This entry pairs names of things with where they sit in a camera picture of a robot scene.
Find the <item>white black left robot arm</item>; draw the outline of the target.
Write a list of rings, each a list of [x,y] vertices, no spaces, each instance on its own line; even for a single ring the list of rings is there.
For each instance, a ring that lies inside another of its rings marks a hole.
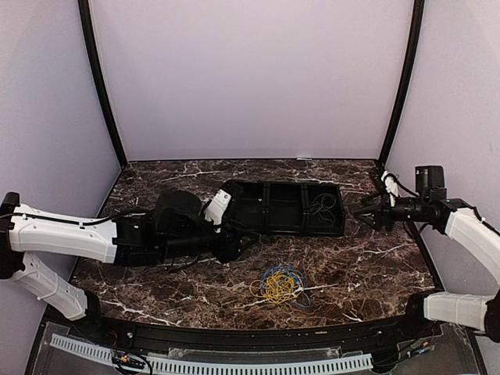
[[[189,191],[158,197],[151,210],[131,209],[101,219],[43,212],[9,192],[1,204],[1,278],[78,321],[94,341],[110,334],[98,297],[62,279],[38,253],[93,259],[114,266],[156,266],[166,259],[211,254],[236,260],[259,235],[229,218],[235,196],[218,190],[207,203]]]

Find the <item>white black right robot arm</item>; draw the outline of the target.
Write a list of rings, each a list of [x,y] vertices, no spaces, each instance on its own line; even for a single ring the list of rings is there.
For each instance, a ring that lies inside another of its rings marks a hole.
[[[376,193],[362,200],[357,220],[376,231],[391,230],[395,223],[421,223],[460,244],[493,276],[499,278],[499,232],[477,207],[461,198],[449,198],[442,166],[415,168],[415,191],[384,168],[370,171]],[[499,341],[499,296],[464,295],[447,291],[420,292],[410,297],[406,316],[398,323],[404,338],[417,338],[429,321],[454,323],[480,331]]]

